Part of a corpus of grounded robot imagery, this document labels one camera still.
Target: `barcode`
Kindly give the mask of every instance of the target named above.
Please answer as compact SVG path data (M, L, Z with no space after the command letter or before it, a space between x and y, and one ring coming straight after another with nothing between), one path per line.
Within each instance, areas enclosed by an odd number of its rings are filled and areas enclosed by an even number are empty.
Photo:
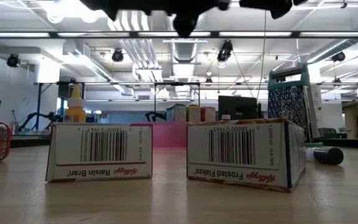
M81 162L126 161L126 131L91 132L82 130Z
M255 130L209 131L209 161L255 165Z

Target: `computer monitor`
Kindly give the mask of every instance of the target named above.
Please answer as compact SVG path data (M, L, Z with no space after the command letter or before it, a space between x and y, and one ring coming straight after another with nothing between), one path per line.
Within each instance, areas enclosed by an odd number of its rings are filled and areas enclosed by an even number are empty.
M231 120L257 119L258 106L256 98L241 96L219 96L219 119L223 114L229 114Z

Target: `box grater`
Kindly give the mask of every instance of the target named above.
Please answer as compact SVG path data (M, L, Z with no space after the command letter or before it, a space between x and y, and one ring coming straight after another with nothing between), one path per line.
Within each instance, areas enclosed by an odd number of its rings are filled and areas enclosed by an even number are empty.
M285 81L294 75L301 75L300 80ZM287 118L305 130L306 142L314 142L319 132L307 65L270 72L267 89L268 117Z

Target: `cardboard box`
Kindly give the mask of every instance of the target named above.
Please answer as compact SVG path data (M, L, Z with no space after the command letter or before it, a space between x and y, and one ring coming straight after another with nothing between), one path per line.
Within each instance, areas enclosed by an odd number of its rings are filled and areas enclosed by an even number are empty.
M200 122L201 121L201 108L196 105L189 105L187 107L187 121Z
M303 129L284 118L188 124L187 177L291 191L306 161Z
M151 177L151 124L53 124L47 182Z
M201 121L216 121L216 109L210 106L201 108Z
M186 122L186 106L175 104L167 108L167 121Z

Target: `fluorescent light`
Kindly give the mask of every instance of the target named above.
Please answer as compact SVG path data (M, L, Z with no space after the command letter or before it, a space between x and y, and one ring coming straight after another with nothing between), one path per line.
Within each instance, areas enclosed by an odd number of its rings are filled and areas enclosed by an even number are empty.
M190 34L190 37L209 37L211 32L194 31Z
M87 102L108 102L109 100L85 100Z
M210 32L194 31L190 37L209 37ZM139 37L179 37L177 32L139 32Z
M164 44L206 44L207 40L180 40L180 39L172 39L172 40L162 40Z
M300 37L358 37L358 32L301 32Z
M176 32L139 32L139 37L178 37Z
M129 37L128 32L59 32L59 37Z
M106 83L92 82L92 83L85 83L85 85L110 85L110 83L108 83L108 82L106 82Z
M12 37L50 37L49 33L46 32L0 32L0 37L2 38L12 38Z
M200 83L200 85L236 85L237 83Z
M292 32L219 32L220 37L289 37Z
M148 83L124 83L124 82L119 82L117 83L118 85L154 85L154 83L152 82L148 82Z

